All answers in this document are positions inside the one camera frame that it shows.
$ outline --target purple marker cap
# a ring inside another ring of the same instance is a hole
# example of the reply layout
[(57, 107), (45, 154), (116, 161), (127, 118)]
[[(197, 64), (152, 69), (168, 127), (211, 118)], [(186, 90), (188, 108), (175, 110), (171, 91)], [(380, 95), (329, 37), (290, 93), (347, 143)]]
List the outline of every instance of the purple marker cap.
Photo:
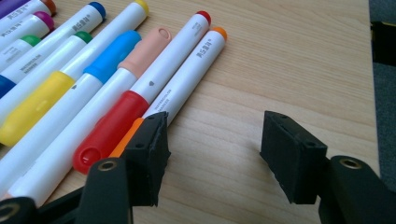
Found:
[(33, 13), (33, 15), (37, 16), (40, 20), (46, 23), (46, 25), (49, 27), (50, 30), (53, 29), (54, 26), (53, 19), (49, 14), (47, 14), (47, 12), (37, 11)]
[(0, 1), (0, 19), (27, 2), (29, 0)]

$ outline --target black plastic part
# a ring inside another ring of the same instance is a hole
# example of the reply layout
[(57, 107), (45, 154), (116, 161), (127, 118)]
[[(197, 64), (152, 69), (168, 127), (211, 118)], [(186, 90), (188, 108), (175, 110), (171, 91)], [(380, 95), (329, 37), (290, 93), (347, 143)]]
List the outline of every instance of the black plastic part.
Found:
[(346, 223), (396, 223), (396, 196), (365, 162), (332, 157), (329, 183)]
[(373, 62), (396, 66), (396, 24), (371, 22)]
[(127, 161), (133, 206), (158, 205), (158, 194), (171, 153), (167, 141), (167, 113), (143, 121), (121, 157)]
[(83, 188), (44, 204), (38, 209), (43, 223), (74, 223)]
[(334, 192), (332, 191), (332, 184), (330, 183), (329, 177), (329, 166), (326, 169), (326, 173), (321, 178), (322, 188), (319, 191), (320, 204), (319, 204), (319, 217), (322, 224), (345, 224), (343, 212), (334, 197)]
[(327, 146), (293, 119), (265, 111), (260, 155), (290, 203), (315, 203), (326, 152)]
[(35, 201), (31, 198), (20, 197), (6, 199), (0, 202), (0, 223), (1, 224), (36, 224), (38, 213), (35, 208)]
[(128, 191), (123, 159), (96, 162), (89, 171), (75, 223), (132, 223)]

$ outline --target blue marker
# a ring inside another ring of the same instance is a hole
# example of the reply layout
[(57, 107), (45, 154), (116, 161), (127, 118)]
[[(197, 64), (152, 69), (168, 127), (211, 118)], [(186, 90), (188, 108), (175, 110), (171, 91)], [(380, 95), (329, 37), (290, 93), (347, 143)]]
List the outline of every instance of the blue marker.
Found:
[(0, 108), (0, 142), (14, 145), (81, 78), (84, 68), (118, 35), (134, 30), (146, 17), (145, 9), (133, 2), (59, 71), (52, 72), (44, 80), (41, 79), (42, 83), (30, 95), (25, 96), (17, 105), (12, 102), (12, 110)]
[(105, 16), (106, 11), (101, 4), (89, 3), (15, 63), (0, 71), (0, 98), (29, 75), (70, 35), (78, 31), (89, 33), (105, 19)]
[(91, 65), (85, 68), (84, 75), (77, 83), (0, 160), (1, 196), (6, 194), (14, 181), (29, 170), (46, 146), (116, 72), (117, 65), (140, 39), (136, 31), (128, 31), (118, 36)]

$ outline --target red marker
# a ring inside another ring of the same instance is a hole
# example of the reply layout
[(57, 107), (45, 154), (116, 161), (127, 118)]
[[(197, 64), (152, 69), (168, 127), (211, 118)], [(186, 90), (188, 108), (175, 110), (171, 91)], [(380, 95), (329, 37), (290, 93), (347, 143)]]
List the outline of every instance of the red marker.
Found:
[(110, 155), (134, 121), (143, 116), (209, 26), (210, 16), (204, 11), (190, 18), (143, 76), (122, 94), (79, 145), (73, 158), (75, 169), (86, 174), (96, 161)]

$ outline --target wood grain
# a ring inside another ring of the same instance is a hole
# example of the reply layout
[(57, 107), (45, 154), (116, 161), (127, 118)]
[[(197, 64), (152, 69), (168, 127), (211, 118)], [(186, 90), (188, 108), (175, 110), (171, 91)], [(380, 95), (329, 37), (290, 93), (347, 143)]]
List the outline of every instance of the wood grain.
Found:
[[(55, 25), (87, 3), (55, 1)], [(100, 3), (107, 20), (93, 35), (130, 2)], [(170, 125), (159, 206), (135, 207), (136, 223), (319, 223), (318, 203), (289, 204), (259, 156), (265, 110), (297, 120), (328, 145), (329, 158), (356, 157), (379, 173), (367, 1), (147, 3), (142, 36), (159, 25), (176, 35), (206, 10), (229, 39)], [(49, 202), (84, 181), (71, 170)]]

